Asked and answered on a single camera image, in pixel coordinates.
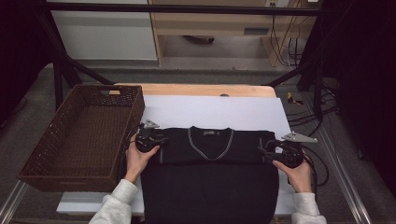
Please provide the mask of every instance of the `wicker basket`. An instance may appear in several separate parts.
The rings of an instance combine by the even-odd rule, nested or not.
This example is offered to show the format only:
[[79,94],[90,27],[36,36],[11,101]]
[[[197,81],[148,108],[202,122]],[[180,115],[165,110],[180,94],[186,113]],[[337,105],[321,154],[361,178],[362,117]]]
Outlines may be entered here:
[[144,109],[140,86],[77,85],[18,179],[42,191],[112,191],[125,139]]

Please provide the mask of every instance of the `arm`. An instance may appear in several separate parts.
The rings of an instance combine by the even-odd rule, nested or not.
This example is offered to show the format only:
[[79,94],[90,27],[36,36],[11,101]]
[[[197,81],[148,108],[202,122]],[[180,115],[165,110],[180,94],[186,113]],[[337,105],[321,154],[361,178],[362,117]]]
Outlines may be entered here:
[[131,144],[125,151],[127,160],[127,172],[110,195],[103,199],[101,209],[93,216],[90,223],[131,223],[131,202],[138,189],[134,185],[137,177],[145,169],[149,158],[153,156],[160,147],[155,147],[150,152],[142,153],[136,148],[134,140],[136,134],[131,138]]
[[321,216],[315,201],[315,194],[311,189],[311,167],[304,161],[300,166],[290,169],[279,161],[273,161],[275,167],[283,171],[289,178],[291,186],[296,190],[293,195],[296,213],[291,215],[291,222],[298,223],[327,223]]

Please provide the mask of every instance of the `white cabinet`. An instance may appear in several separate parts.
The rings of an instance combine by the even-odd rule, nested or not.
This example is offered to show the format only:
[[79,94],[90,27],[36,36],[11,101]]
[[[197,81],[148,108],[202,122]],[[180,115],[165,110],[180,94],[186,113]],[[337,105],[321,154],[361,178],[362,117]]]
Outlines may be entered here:
[[[49,0],[147,4],[147,0]],[[52,11],[67,53],[77,60],[157,60],[149,13]]]

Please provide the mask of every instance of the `person's hand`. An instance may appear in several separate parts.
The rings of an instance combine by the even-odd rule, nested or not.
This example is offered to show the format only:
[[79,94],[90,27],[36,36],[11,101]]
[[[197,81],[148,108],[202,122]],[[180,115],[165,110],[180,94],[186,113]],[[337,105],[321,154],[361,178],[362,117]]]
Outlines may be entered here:
[[146,168],[149,158],[157,153],[158,149],[160,149],[159,146],[156,146],[149,152],[141,152],[136,147],[136,143],[134,142],[135,139],[136,134],[131,137],[131,144],[129,145],[129,148],[125,151],[127,170],[124,178],[132,183],[136,181],[140,173],[142,173],[142,171]]
[[273,165],[288,176],[291,186],[297,193],[312,192],[311,167],[306,161],[294,169],[290,169],[280,161],[273,161]]

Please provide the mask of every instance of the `white table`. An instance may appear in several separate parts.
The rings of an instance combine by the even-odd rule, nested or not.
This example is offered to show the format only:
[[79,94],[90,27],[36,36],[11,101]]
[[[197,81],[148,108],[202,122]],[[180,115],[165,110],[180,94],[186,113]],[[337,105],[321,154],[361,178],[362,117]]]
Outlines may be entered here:
[[[220,97],[145,95],[145,112],[142,121],[151,119],[164,128],[199,128],[235,130],[267,130],[276,139],[290,133],[290,127],[280,99],[274,97]],[[279,193],[276,216],[294,212],[291,194],[293,188],[287,177],[279,172]],[[137,186],[141,189],[140,180]],[[69,215],[93,215],[101,205],[105,193],[66,192],[57,212]],[[133,201],[133,215],[144,215],[143,193],[139,190]]]

